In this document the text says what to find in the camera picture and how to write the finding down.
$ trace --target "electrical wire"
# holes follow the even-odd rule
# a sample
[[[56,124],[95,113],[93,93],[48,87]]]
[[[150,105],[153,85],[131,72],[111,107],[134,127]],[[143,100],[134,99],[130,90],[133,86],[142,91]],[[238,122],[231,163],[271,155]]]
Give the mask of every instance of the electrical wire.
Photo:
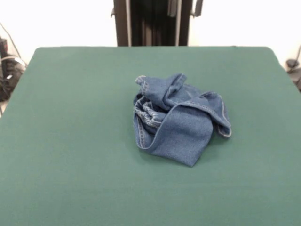
[[[300,51],[301,51],[301,45],[299,46],[299,50],[298,50],[298,53],[297,53],[296,61],[295,61],[295,64],[294,64],[293,67],[296,67],[296,66],[297,66],[297,61],[298,61],[299,56],[300,56]]]
[[[295,63],[293,64],[293,67],[288,71],[288,73],[292,73],[293,70],[295,70],[295,67],[297,66],[298,64],[298,59],[299,59],[299,56],[300,56],[300,52],[301,52],[301,45],[299,46],[299,49],[298,49],[298,53],[297,53],[297,56],[296,56],[296,60],[295,60]]]
[[[27,67],[27,63],[25,63],[24,60],[22,60],[21,58],[19,58],[17,56],[6,56],[6,57],[2,58],[1,61],[9,60],[9,59],[12,59],[12,60],[16,61],[17,63],[23,65],[24,67]]]
[[[16,45],[15,45],[13,39],[11,38],[10,34],[8,33],[8,31],[5,29],[5,27],[2,25],[1,22],[0,22],[0,26],[1,26],[2,29],[5,31],[5,33],[9,36],[9,39],[10,39],[11,43],[13,44],[13,46],[14,46],[14,48],[15,48],[17,54],[18,54],[18,57],[21,58],[21,55],[20,55],[20,53],[19,53],[19,51],[18,51],[18,49],[17,49],[17,47],[16,47]]]

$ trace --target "green table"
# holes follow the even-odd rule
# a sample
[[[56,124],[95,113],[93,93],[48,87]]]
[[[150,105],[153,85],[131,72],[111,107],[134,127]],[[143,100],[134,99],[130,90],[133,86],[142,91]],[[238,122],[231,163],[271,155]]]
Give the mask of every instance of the green table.
[[[193,167],[135,144],[139,75],[221,94]],[[301,96],[268,48],[40,48],[0,120],[1,226],[299,226]]]

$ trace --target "white background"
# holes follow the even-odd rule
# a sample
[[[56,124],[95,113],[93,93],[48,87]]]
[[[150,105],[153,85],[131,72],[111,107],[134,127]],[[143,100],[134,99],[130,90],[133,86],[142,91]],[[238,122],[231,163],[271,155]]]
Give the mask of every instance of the white background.
[[[0,21],[27,62],[42,46],[117,45],[113,0],[0,3]],[[189,45],[267,46],[285,65],[301,44],[300,21],[300,0],[204,0],[202,16],[190,20]]]

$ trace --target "black cable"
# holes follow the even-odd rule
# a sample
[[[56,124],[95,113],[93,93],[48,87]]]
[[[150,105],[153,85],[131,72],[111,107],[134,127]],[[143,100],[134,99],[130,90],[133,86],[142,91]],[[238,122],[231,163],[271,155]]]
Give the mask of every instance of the black cable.
[[[5,31],[5,33],[6,34],[8,34],[8,36],[9,36],[9,39],[10,39],[10,41],[11,41],[11,43],[13,44],[13,46],[14,46],[14,48],[15,48],[15,50],[16,50],[16,52],[17,52],[17,54],[18,54],[18,57],[19,58],[21,58],[21,56],[20,56],[20,53],[19,53],[19,51],[18,51],[18,49],[17,49],[17,47],[16,47],[16,45],[15,45],[15,43],[14,43],[14,41],[13,41],[13,39],[11,38],[11,36],[10,36],[10,34],[8,33],[8,31],[4,28],[4,26],[2,25],[2,23],[0,22],[0,26],[2,27],[2,29]]]

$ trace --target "crumpled denim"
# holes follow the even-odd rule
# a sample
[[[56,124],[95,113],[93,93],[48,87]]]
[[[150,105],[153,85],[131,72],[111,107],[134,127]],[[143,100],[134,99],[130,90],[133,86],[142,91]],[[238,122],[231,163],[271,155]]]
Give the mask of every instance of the crumpled denim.
[[[186,76],[168,79],[139,76],[134,99],[134,129],[139,148],[151,155],[193,166],[207,146],[214,127],[231,136],[222,97],[184,84]]]

